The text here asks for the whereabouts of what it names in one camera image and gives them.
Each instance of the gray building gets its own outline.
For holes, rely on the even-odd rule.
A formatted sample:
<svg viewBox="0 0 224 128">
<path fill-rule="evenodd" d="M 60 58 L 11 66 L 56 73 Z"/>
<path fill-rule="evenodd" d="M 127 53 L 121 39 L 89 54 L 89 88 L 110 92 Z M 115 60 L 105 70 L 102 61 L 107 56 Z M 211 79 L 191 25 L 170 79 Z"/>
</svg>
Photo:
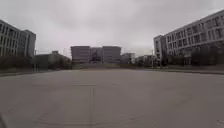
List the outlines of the gray building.
<svg viewBox="0 0 224 128">
<path fill-rule="evenodd" d="M 102 63 L 102 48 L 101 47 L 92 47 L 91 51 L 91 63 Z"/>
<path fill-rule="evenodd" d="M 77 63 L 119 63 L 121 48 L 117 46 L 73 46 L 72 61 Z"/>
<path fill-rule="evenodd" d="M 164 36 L 154 38 L 154 53 L 158 62 L 161 62 L 167 54 L 166 41 Z"/>
<path fill-rule="evenodd" d="M 103 56 L 103 63 L 120 63 L 121 47 L 103 46 L 102 56 Z"/>
<path fill-rule="evenodd" d="M 90 46 L 72 46 L 72 62 L 73 64 L 89 63 L 91 50 Z"/>
<path fill-rule="evenodd" d="M 121 62 L 123 64 L 134 64 L 135 63 L 135 53 L 124 53 L 121 55 Z"/>
<path fill-rule="evenodd" d="M 166 54 L 190 58 L 195 50 L 209 49 L 224 44 L 224 10 L 211 14 L 184 27 L 154 38 L 155 54 L 163 57 L 161 39 L 165 39 Z"/>
<path fill-rule="evenodd" d="M 0 56 L 34 57 L 36 35 L 0 20 Z"/>
</svg>

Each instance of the paved ground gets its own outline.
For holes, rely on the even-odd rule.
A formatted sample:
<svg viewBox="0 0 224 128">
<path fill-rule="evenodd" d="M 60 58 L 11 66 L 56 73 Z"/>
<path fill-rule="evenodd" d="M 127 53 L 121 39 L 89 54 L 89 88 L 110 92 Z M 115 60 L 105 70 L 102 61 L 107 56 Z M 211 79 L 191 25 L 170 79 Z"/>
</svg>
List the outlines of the paved ground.
<svg viewBox="0 0 224 128">
<path fill-rule="evenodd" d="M 224 76 L 136 70 L 0 78 L 9 128 L 223 128 Z"/>
</svg>

